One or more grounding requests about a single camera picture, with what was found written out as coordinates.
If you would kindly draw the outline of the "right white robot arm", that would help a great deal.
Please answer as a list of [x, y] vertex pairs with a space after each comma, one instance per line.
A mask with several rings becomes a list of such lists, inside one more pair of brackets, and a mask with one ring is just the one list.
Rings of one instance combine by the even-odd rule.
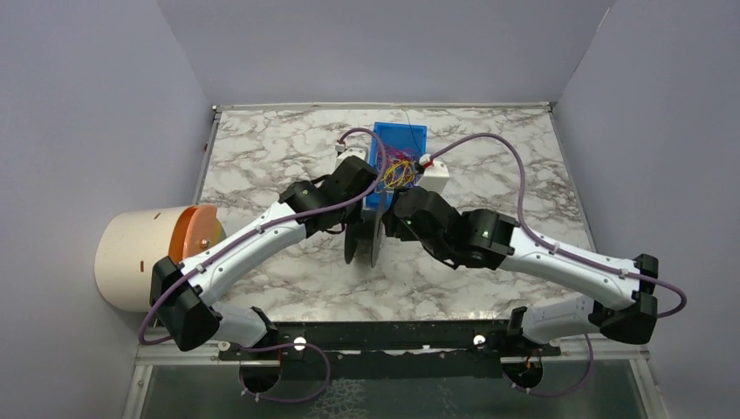
[[381, 217], [388, 237], [416, 241], [452, 269], [489, 269], [541, 278], [578, 293], [548, 306], [511, 312], [507, 339], [522, 348], [543, 347], [573, 335], [600, 333], [610, 340], [647, 344], [658, 320], [653, 287], [640, 280], [640, 264], [654, 273], [649, 255], [608, 258], [535, 233], [490, 209], [458, 212], [439, 194], [401, 189]]

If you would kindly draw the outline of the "blue plastic bin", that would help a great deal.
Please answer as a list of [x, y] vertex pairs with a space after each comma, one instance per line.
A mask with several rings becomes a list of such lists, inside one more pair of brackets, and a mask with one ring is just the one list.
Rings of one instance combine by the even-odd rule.
[[427, 127], [422, 125], [375, 122], [373, 131], [381, 138], [387, 154], [387, 166], [375, 191], [364, 199], [364, 205], [375, 207], [379, 194], [387, 195], [387, 208], [397, 189], [415, 185], [415, 164], [426, 153]]

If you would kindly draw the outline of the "black cable spool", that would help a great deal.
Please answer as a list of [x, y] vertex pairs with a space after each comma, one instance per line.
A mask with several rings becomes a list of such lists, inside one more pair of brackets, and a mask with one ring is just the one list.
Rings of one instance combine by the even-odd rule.
[[345, 230], [344, 260], [346, 264], [359, 258], [371, 267], [377, 265], [384, 237], [382, 216], [387, 209], [387, 195], [379, 194], [375, 207], [364, 204], [354, 209]]

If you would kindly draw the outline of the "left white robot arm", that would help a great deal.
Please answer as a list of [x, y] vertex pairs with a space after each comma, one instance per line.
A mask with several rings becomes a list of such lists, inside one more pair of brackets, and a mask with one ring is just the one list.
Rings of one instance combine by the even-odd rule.
[[291, 183], [252, 223], [214, 247], [181, 262], [161, 258], [152, 268], [147, 317], [157, 318], [183, 352], [212, 339], [255, 346], [271, 328], [266, 315], [227, 306], [220, 298], [281, 250], [349, 224], [378, 181], [376, 168], [348, 156], [319, 182]]

